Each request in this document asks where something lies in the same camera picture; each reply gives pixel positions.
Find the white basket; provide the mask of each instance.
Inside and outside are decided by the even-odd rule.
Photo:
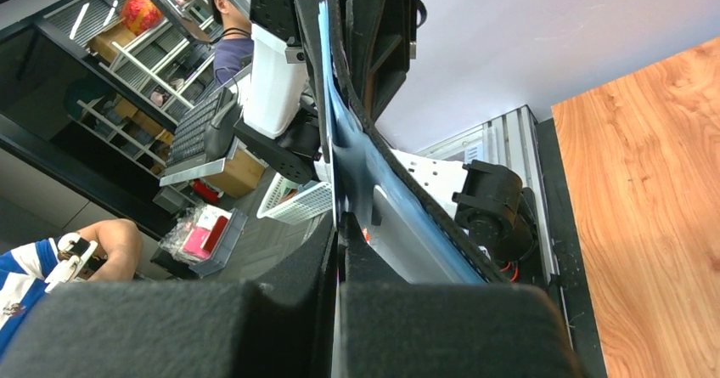
[[[333,192],[329,183],[318,183],[279,204],[283,199],[284,190],[293,185],[295,183],[287,178],[275,174],[270,188],[262,198],[257,217],[273,218],[282,223],[295,225],[332,209]]]

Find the red balloon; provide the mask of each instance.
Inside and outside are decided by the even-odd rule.
[[[150,0],[126,0],[120,12],[122,24],[139,36],[158,25],[163,18],[160,10]]]

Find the wooden tabletop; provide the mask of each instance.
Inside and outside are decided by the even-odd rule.
[[[720,377],[720,38],[553,112],[609,377]]]

